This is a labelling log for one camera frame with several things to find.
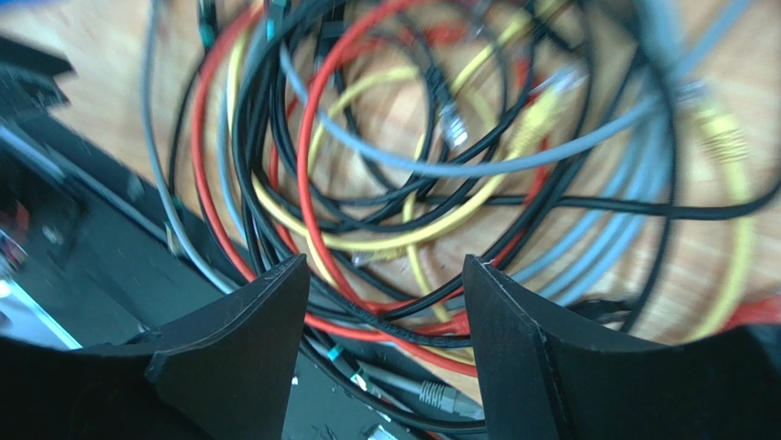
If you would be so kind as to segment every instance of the black plastic part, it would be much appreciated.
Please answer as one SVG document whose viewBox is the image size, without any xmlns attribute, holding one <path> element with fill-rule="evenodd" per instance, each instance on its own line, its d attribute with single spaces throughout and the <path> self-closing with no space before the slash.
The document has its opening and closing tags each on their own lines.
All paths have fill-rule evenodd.
<svg viewBox="0 0 781 440">
<path fill-rule="evenodd" d="M 167 323 L 222 296 L 189 263 L 177 260 L 164 247 L 161 227 L 165 215 L 152 186 L 47 116 L 22 127 L 32 136 L 15 132 L 19 141 L 13 145 L 0 142 L 0 150 L 7 149 L 12 156 L 26 159 L 26 164 L 40 172 L 41 178 L 51 177 L 44 175 L 47 172 L 60 176 L 43 180 L 55 188 L 57 182 L 67 187 L 84 212 L 77 246 L 64 265 L 58 267 L 47 256 L 51 244 L 42 240 L 40 229 L 58 222 L 61 213 L 46 207 L 49 197 L 31 198 L 29 202 L 38 213 L 32 217 L 31 239 L 35 246 L 30 243 L 31 260 L 16 276 L 24 290 L 68 333 L 85 346 L 104 341 L 121 344 L 138 333 L 139 324 L 154 327 Z M 42 184 L 37 181 L 30 189 Z M 140 191 L 128 190 L 137 184 Z M 240 281 L 241 276 L 233 274 L 234 270 L 223 261 L 204 223 L 189 211 L 181 214 L 204 257 Z M 143 341 L 153 335 L 146 333 L 134 340 Z M 424 375 L 424 370 L 395 350 L 375 345 L 355 345 L 353 349 L 385 369 L 417 368 L 419 380 L 435 379 Z M 395 362 L 404 362 L 403 367 Z M 290 387 L 290 378 L 284 381 L 291 388 L 291 395 L 282 438 L 364 438 L 362 433 L 377 424 L 400 440 L 416 438 L 403 426 L 388 423 L 352 398 L 303 356 L 296 362 L 295 377 L 298 385 Z M 441 415 L 431 407 L 420 409 L 433 417 Z M 339 417 L 340 414 L 350 417 Z M 143 438 L 158 436 L 155 433 Z"/>
<path fill-rule="evenodd" d="M 778 438 L 781 326 L 664 346 L 464 263 L 489 438 Z"/>
<path fill-rule="evenodd" d="M 304 260 L 130 344 L 60 352 L 0 339 L 0 437 L 280 438 Z"/>
<path fill-rule="evenodd" d="M 62 58 L 0 36 L 0 124 L 67 103 L 54 77 L 71 70 Z"/>
</svg>

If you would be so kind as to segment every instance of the gray cable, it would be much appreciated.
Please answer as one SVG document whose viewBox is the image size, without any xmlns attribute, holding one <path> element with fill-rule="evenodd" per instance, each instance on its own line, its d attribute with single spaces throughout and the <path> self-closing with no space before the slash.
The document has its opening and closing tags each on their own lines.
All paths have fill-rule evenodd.
<svg viewBox="0 0 781 440">
<path fill-rule="evenodd" d="M 681 26 L 675 21 L 677 15 L 673 14 L 674 8 L 669 2 L 659 2 L 658 0 L 638 0 L 636 4 L 641 9 L 645 6 L 645 10 L 653 11 L 652 14 L 643 15 L 644 37 L 650 40 L 646 46 L 650 46 L 649 49 L 654 53 L 654 56 L 662 60 L 665 65 L 673 66 L 680 57 L 679 41 L 683 39 L 679 31 Z M 669 74 L 672 76 L 673 83 L 677 83 L 681 79 L 675 76 L 675 71 L 671 71 Z M 644 82 L 641 87 L 641 96 L 653 96 L 654 94 L 655 90 L 650 87 L 647 81 Z M 649 146 L 652 158 L 665 158 L 669 161 L 671 156 L 667 151 L 664 151 L 667 144 L 662 136 L 666 132 L 665 121 L 657 116 L 663 112 L 664 109 L 660 106 L 658 112 L 645 118 L 633 133 L 631 142 L 642 142 Z M 655 166 L 653 169 L 657 171 L 656 175 L 651 174 L 638 178 L 625 194 L 625 198 L 642 201 L 655 200 L 664 188 L 669 168 L 662 165 Z M 623 255 L 642 229 L 645 220 L 644 216 L 614 215 L 603 229 L 602 234 L 594 240 L 591 247 L 584 252 L 580 259 L 544 286 L 540 290 L 540 294 L 547 298 L 557 296 L 556 302 L 563 306 L 570 305 L 580 299 Z"/>
<path fill-rule="evenodd" d="M 390 385 L 397 390 L 407 391 L 414 395 L 418 395 L 423 391 L 423 384 L 421 382 L 399 376 L 398 374 L 391 373 L 390 371 L 375 367 L 360 360 L 357 363 L 371 378 L 379 380 L 386 385 Z"/>
<path fill-rule="evenodd" d="M 220 189 L 223 192 L 223 199 L 225 200 L 225 206 L 227 207 L 230 219 L 233 222 L 236 229 L 241 233 L 241 236 L 247 240 L 244 234 L 244 227 L 241 224 L 241 214 L 238 213 L 238 206 L 236 205 L 236 199 L 233 196 L 230 182 L 230 168 L 228 167 L 228 161 L 230 160 L 230 151 L 227 147 L 228 136 L 228 120 L 227 120 L 227 87 L 225 85 L 225 94 L 220 99 L 220 114 L 217 120 L 217 169 L 220 176 Z"/>
<path fill-rule="evenodd" d="M 645 145 L 640 142 L 633 142 L 630 144 L 612 178 L 599 193 L 600 197 L 616 197 L 621 193 L 622 187 L 627 184 L 629 178 L 636 179 L 637 173 L 644 165 L 643 162 L 639 160 L 642 157 L 640 152 L 644 150 L 644 147 Z M 553 245 L 535 261 L 532 261 L 526 267 L 518 270 L 512 275 L 512 278 L 519 283 L 524 283 L 555 261 L 558 261 L 587 234 L 604 214 L 605 213 L 602 211 L 587 211 L 583 217 L 569 229 L 569 232 L 558 241 L 558 243 Z"/>
<path fill-rule="evenodd" d="M 732 0 L 732 4 L 721 12 L 715 23 L 705 34 L 705 38 L 678 63 L 675 68 L 676 76 L 683 77 L 689 74 L 697 63 L 707 55 L 708 51 L 715 46 L 718 40 L 727 32 L 730 25 L 734 23 L 736 14 L 741 13 L 751 1 L 752 0 Z M 651 7 L 648 12 L 653 14 L 655 8 Z M 284 45 L 280 48 L 280 65 L 300 101 L 302 103 L 307 103 L 309 94 L 303 81 L 298 76 L 298 72 L 293 67 L 290 52 Z M 591 133 L 556 148 L 519 159 L 474 165 L 418 162 L 404 156 L 384 152 L 346 131 L 339 124 L 331 120 L 324 110 L 318 108 L 317 116 L 331 135 L 345 146 L 368 159 L 381 162 L 386 166 L 436 177 L 478 177 L 528 170 L 566 159 L 587 149 L 591 149 L 606 139 L 612 138 L 626 128 L 635 125 L 639 120 L 649 114 L 659 100 L 660 98 L 656 94 L 654 96 L 649 96 L 643 99 L 633 109 L 629 110 L 624 116 L 614 119 Z"/>
<path fill-rule="evenodd" d="M 198 251 L 195 249 L 195 246 L 193 246 L 190 238 L 187 237 L 187 231 L 185 231 L 182 221 L 176 214 L 176 208 L 174 207 L 173 200 L 166 187 L 162 165 L 160 164 L 160 157 L 158 156 L 150 98 L 152 92 L 152 70 L 154 67 L 155 48 L 157 43 L 155 34 L 160 15 L 159 9 L 160 0 L 151 0 L 147 29 L 147 45 L 141 72 L 141 121 L 144 125 L 144 139 L 147 144 L 149 162 L 151 164 L 152 174 L 154 174 L 155 185 L 158 188 L 160 199 L 163 203 L 163 208 L 165 209 L 165 214 L 170 222 L 170 227 L 179 239 L 181 247 L 184 249 L 187 257 L 190 258 L 192 264 L 194 264 L 206 279 L 217 287 L 217 289 L 222 293 L 230 293 L 236 289 L 234 283 L 218 274 L 212 266 L 198 254 Z"/>
</svg>

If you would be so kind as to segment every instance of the wooden floor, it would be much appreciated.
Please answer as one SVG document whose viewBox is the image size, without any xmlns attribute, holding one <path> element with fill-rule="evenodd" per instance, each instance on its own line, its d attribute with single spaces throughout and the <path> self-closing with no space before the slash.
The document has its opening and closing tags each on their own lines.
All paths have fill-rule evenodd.
<svg viewBox="0 0 781 440">
<path fill-rule="evenodd" d="M 228 2 L 236 5 L 239 2 Z M 679 0 L 687 42 L 696 41 L 710 21 L 721 11 L 727 0 L 700 2 Z M 168 144 L 176 103 L 199 54 L 197 30 L 194 25 L 194 2 L 171 2 L 173 10 L 164 17 L 160 31 L 160 46 L 155 70 L 154 121 L 159 144 Z M 434 12 L 430 17 L 437 17 Z M 40 47 L 64 53 L 78 72 L 77 78 L 64 79 L 62 88 L 72 105 L 57 112 L 57 117 L 94 144 L 106 149 L 140 176 L 150 179 L 151 172 L 144 148 L 139 118 L 139 69 L 143 37 L 148 19 L 147 2 L 106 2 L 102 0 L 69 0 L 47 2 L 35 7 L 10 7 L 0 12 L 0 32 L 17 36 Z M 630 47 L 604 20 L 595 18 L 598 30 L 599 71 L 598 96 L 611 89 Z M 781 116 L 781 4 L 774 0 L 756 0 L 730 35 L 698 69 L 698 74 L 715 84 L 724 101 L 743 122 L 751 150 L 751 177 L 755 193 L 776 178 L 776 157 L 779 146 Z M 444 52 L 448 66 L 457 70 L 474 47 L 458 54 Z M 375 57 L 369 67 L 386 68 L 398 60 Z M 492 76 L 483 72 L 475 84 L 481 84 L 491 96 Z M 369 138 L 388 149 L 411 150 L 423 129 L 424 110 L 420 108 L 420 87 L 399 84 L 380 87 L 363 97 L 356 111 Z M 208 130 L 214 132 L 212 118 Z M 472 128 L 471 133 L 480 128 Z M 685 181 L 684 200 L 687 204 L 716 205 L 727 203 L 721 177 L 715 167 L 700 153 L 689 133 L 684 133 Z M 611 172 L 611 164 L 621 154 L 624 137 L 599 147 L 595 159 L 578 178 L 575 193 L 594 193 Z M 377 189 L 362 179 L 365 172 L 354 156 L 336 144 L 328 144 L 318 162 L 315 181 L 326 191 L 342 195 L 375 193 Z M 214 145 L 208 145 L 213 154 Z M 167 158 L 167 151 L 161 151 Z M 181 197 L 190 207 L 196 207 L 192 167 L 184 154 L 179 167 Z M 404 175 L 392 172 L 401 180 Z M 212 182 L 216 175 L 210 174 Z M 503 187 L 512 191 L 528 184 L 528 173 L 513 177 Z M 508 208 L 485 209 L 455 233 L 423 247 L 422 256 L 434 284 L 449 280 L 459 273 L 463 256 L 480 253 L 517 215 Z M 546 221 L 528 251 L 513 264 L 523 266 L 544 252 L 557 237 L 578 220 L 581 212 L 556 211 Z M 757 216 L 759 236 L 754 252 L 753 272 L 745 289 L 747 298 L 760 298 L 781 287 L 781 208 L 778 202 Z M 632 251 L 594 288 L 597 295 L 624 295 L 637 292 L 644 271 L 653 257 L 658 222 L 649 222 Z M 673 253 L 665 269 L 664 282 L 648 308 L 636 334 L 661 342 L 674 342 L 700 319 L 721 282 L 721 274 L 730 254 L 730 224 L 678 222 Z M 577 247 L 541 277 L 531 281 L 532 289 L 555 276 L 575 259 L 583 246 Z M 377 270 L 398 286 L 417 292 L 405 258 L 378 265 Z M 368 297 L 377 293 L 365 289 Z M 479 392 L 473 379 L 455 377 L 440 372 L 442 377 L 476 396 Z"/>
</svg>

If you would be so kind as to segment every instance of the red connector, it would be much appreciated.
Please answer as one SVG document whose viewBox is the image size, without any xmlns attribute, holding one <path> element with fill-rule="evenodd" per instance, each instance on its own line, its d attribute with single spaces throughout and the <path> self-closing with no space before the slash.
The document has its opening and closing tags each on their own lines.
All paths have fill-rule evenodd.
<svg viewBox="0 0 781 440">
<path fill-rule="evenodd" d="M 781 294 L 742 304 L 721 331 L 748 324 L 781 324 Z"/>
</svg>

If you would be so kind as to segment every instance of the cable connector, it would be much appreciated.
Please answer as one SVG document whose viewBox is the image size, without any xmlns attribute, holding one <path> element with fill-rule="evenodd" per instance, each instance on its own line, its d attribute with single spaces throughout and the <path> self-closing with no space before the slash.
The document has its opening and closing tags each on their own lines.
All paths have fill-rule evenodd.
<svg viewBox="0 0 781 440">
<path fill-rule="evenodd" d="M 182 246 L 182 242 L 173 232 L 173 229 L 171 228 L 171 225 L 168 222 L 166 222 L 165 224 L 165 243 L 166 243 L 166 247 L 168 247 L 168 251 L 170 252 L 170 254 L 176 257 L 177 259 L 180 259 L 187 255 L 186 252 L 184 251 L 184 246 Z"/>
<path fill-rule="evenodd" d="M 288 15 L 289 0 L 265 0 L 266 2 L 266 39 L 271 41 L 277 33 L 277 27 Z"/>
<path fill-rule="evenodd" d="M 738 119 L 702 80 L 680 86 L 678 103 L 689 112 L 702 135 L 705 152 L 723 163 L 748 156 L 745 135 Z"/>
<path fill-rule="evenodd" d="M 381 250 L 366 250 L 353 253 L 352 262 L 357 268 L 366 266 L 369 263 L 379 263 L 382 261 L 392 261 L 407 255 L 404 248 L 391 247 Z"/>
<path fill-rule="evenodd" d="M 426 79 L 432 85 L 439 103 L 439 125 L 445 145 L 449 149 L 457 149 L 467 143 L 469 134 L 467 124 L 458 111 L 456 98 L 450 92 L 445 73 L 438 66 L 432 66 L 426 72 Z"/>
<path fill-rule="evenodd" d="M 532 90 L 533 94 L 539 93 L 539 96 L 521 117 L 521 123 L 510 142 L 510 156 L 519 157 L 528 146 L 539 144 L 556 128 L 567 107 L 570 92 L 577 89 L 585 79 L 578 68 L 567 66 L 555 71 Z"/>
<path fill-rule="evenodd" d="M 472 420 L 485 417 L 483 408 L 463 392 L 443 383 L 424 380 L 418 396 L 421 402 L 446 413 L 458 414 Z"/>
<path fill-rule="evenodd" d="M 347 24 L 345 23 L 346 5 L 334 6 L 331 12 L 325 14 L 320 23 L 320 30 L 317 33 L 317 41 L 314 44 L 314 71 L 319 72 L 325 62 L 325 57 L 334 48 L 334 45 L 345 33 Z"/>
<path fill-rule="evenodd" d="M 472 329 L 469 327 L 467 312 L 456 313 L 450 322 L 457 334 L 470 335 L 472 333 Z"/>
<path fill-rule="evenodd" d="M 451 149 L 457 149 L 467 143 L 469 133 L 467 124 L 458 112 L 455 100 L 448 101 L 439 109 L 439 121 L 442 124 L 442 136 Z"/>
<path fill-rule="evenodd" d="M 203 46 L 210 49 L 215 44 L 217 34 L 220 32 L 215 0 L 198 1 L 198 31 L 201 34 Z"/>
<path fill-rule="evenodd" d="M 482 23 L 485 23 L 486 15 L 493 5 L 493 0 L 467 0 L 465 3 L 467 7 L 472 8 L 472 16 L 476 19 L 475 21 L 480 23 L 480 26 L 472 26 L 467 34 L 468 41 L 472 41 L 477 39 L 482 33 L 484 26 Z"/>
</svg>

